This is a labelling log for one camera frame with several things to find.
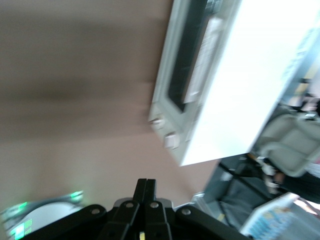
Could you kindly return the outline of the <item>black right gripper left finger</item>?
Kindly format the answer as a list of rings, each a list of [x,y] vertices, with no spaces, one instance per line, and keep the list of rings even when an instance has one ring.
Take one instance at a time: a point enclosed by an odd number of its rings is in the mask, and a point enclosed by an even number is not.
[[[143,203],[147,179],[137,181],[132,198],[107,211],[92,204],[28,235],[26,240],[124,240]]]

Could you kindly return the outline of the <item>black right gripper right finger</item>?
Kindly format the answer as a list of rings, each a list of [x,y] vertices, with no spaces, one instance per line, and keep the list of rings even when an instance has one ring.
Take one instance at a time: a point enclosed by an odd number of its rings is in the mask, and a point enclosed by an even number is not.
[[[145,184],[147,240],[245,240],[247,237],[192,205],[173,210],[156,199],[156,180]]]

